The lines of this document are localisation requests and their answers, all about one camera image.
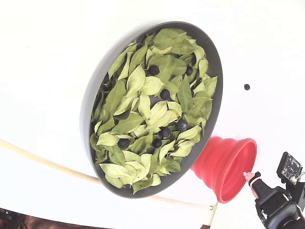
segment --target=white backdrop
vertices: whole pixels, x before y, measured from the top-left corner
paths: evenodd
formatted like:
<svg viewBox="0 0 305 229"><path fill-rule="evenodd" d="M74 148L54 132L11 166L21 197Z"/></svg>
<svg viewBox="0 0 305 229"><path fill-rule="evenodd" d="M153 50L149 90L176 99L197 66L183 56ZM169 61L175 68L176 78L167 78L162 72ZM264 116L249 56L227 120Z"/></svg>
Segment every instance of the white backdrop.
<svg viewBox="0 0 305 229"><path fill-rule="evenodd" d="M211 37L222 61L224 94L214 135L256 140L255 169L275 187L284 151L305 164L304 12L303 0L2 1L0 139L95 176L79 130L92 73L133 31L185 21ZM2 148L0 174L0 207L46 219L117 229L198 229L210 217L208 210L119 198ZM244 187L220 205L212 229L263 228L251 194ZM192 171L160 195L216 201Z"/></svg>

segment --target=dark gray bowl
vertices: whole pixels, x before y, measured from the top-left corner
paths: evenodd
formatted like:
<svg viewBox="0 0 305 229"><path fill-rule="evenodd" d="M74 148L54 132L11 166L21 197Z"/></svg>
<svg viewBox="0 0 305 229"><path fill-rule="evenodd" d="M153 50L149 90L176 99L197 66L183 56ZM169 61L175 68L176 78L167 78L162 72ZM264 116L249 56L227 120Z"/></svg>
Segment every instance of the dark gray bowl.
<svg viewBox="0 0 305 229"><path fill-rule="evenodd" d="M134 39L137 39L139 41L142 41L143 38L146 36L146 34L150 35L154 32L159 31L163 28L177 28L182 29L187 32L187 35L192 36L194 39L196 39L197 44L202 46L206 52L206 58L209 61L209 69L208 74L210 76L217 76L218 75L218 82L216 86L216 91L213 96L213 107L212 112L210 115L209 120L206 123L205 126L205 133L204 137L201 138L200 142L195 144L192 147L192 150L190 154L187 157L184 157L181 162L181 172L172 172L171 175L168 175L166 177L161 177L161 184L154 187L145 188L142 190L139 190L134 195L132 188L126 187L118 189L111 184L109 184L105 179L105 174L102 171L101 167L97 164L94 164L94 150L90 146L90 133L92 133L93 129L90 123L91 119L91 113L93 109L93 104L95 100L95 96L97 94L98 88L101 85L108 69L110 68L110 65L115 60L115 58L126 48L126 46L133 41ZM212 131L214 129L218 113L220 110L220 104L223 94L223 71L222 66L220 62L220 58L218 55L218 52L212 42L212 40L206 35L201 29L198 27L185 23L180 21L171 21L171 22L165 22L162 24L158 24L156 26L150 27L149 29L143 30L138 35L132 34L128 38L126 38L124 41L122 41L121 44L117 45L113 48L113 51L111 53L108 53L107 59L104 59L101 61L100 65L94 72L83 102L81 106L81 116L80 116L80 126L81 126L81 135L84 139L84 146L85 150L88 153L89 160L96 172L97 177L101 180L101 182L107 187L111 192L126 198L144 198L151 195L154 195L158 192L161 192L162 190L166 189L170 185L172 185L174 182L176 182L182 175L192 166L192 164L195 162L195 160L198 158L200 153L202 152L203 148L205 147L208 139L210 138Z"/></svg>

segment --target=red silicone funnel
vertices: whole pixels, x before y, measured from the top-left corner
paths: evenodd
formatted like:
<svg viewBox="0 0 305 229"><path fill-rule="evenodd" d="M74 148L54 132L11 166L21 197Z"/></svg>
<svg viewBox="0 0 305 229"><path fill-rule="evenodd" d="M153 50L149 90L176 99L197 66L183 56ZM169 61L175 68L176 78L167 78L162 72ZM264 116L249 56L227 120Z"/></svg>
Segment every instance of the red silicone funnel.
<svg viewBox="0 0 305 229"><path fill-rule="evenodd" d="M232 200L243 188L243 172L251 172L256 158L256 142L211 137L191 170L217 196L221 203Z"/></svg>

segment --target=small black dot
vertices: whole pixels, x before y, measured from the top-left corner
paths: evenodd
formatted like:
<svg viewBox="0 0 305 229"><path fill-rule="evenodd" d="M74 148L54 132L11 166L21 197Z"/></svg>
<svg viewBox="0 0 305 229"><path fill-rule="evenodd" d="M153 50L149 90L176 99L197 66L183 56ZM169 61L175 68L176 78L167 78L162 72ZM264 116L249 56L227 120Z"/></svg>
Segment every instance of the small black dot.
<svg viewBox="0 0 305 229"><path fill-rule="evenodd" d="M245 84L245 85L244 85L244 89L245 89L246 91L249 91L249 90L250 90L250 85Z"/></svg>

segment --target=black berry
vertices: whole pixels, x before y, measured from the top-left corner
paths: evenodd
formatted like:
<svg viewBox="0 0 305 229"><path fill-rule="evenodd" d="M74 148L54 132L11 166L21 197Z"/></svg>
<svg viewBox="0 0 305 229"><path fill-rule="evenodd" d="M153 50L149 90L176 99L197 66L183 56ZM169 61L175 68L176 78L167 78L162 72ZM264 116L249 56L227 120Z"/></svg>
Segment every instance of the black berry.
<svg viewBox="0 0 305 229"><path fill-rule="evenodd" d="M153 142L152 145L154 148L159 148L160 146L162 146L162 141L159 138L156 138Z"/></svg>
<svg viewBox="0 0 305 229"><path fill-rule="evenodd" d="M193 68L191 66L187 66L185 74L186 75L191 75L193 73Z"/></svg>
<svg viewBox="0 0 305 229"><path fill-rule="evenodd" d="M179 57L180 57L179 54L175 54L175 53L173 53L173 56L176 57L176 58L179 58Z"/></svg>
<svg viewBox="0 0 305 229"><path fill-rule="evenodd" d="M171 98L171 94L170 94L170 91L167 90L167 89L163 89L160 93L160 97L163 99L163 100L169 100Z"/></svg>
<svg viewBox="0 0 305 229"><path fill-rule="evenodd" d="M148 72L150 75L157 75L160 73L159 67L157 65L151 65L148 68Z"/></svg>
<svg viewBox="0 0 305 229"><path fill-rule="evenodd" d="M168 127L163 127L161 129L161 131L159 132L159 134L160 134L161 137L167 137L168 135L171 134L171 131Z"/></svg>
<svg viewBox="0 0 305 229"><path fill-rule="evenodd" d="M177 122L176 126L179 131L186 131L188 123L184 119L180 119L179 122Z"/></svg>
<svg viewBox="0 0 305 229"><path fill-rule="evenodd" d="M245 89L246 91L249 91L249 90L250 90L250 85L245 84L245 85L244 85L244 89Z"/></svg>
<svg viewBox="0 0 305 229"><path fill-rule="evenodd" d="M106 74L106 76L105 76L105 78L104 78L104 82L106 83L106 82L108 82L109 81L109 75L108 75L108 73Z"/></svg>
<svg viewBox="0 0 305 229"><path fill-rule="evenodd" d="M118 146L121 149L126 149L129 146L130 140L127 138L121 138L118 142Z"/></svg>

